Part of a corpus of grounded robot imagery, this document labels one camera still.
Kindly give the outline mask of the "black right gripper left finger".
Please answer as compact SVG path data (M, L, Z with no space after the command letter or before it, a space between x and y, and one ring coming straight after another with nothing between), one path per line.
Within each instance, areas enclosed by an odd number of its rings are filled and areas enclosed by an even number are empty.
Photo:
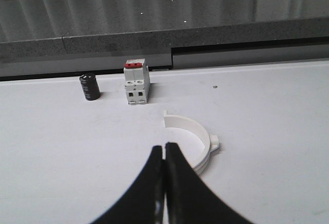
M165 199L162 147L152 147L143 169L126 192L93 223L162 223Z

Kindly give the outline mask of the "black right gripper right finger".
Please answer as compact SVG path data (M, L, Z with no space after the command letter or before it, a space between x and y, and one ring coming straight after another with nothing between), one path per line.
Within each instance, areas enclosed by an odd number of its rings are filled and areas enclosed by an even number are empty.
M178 144L166 144L169 223L250 223L226 205L199 178Z

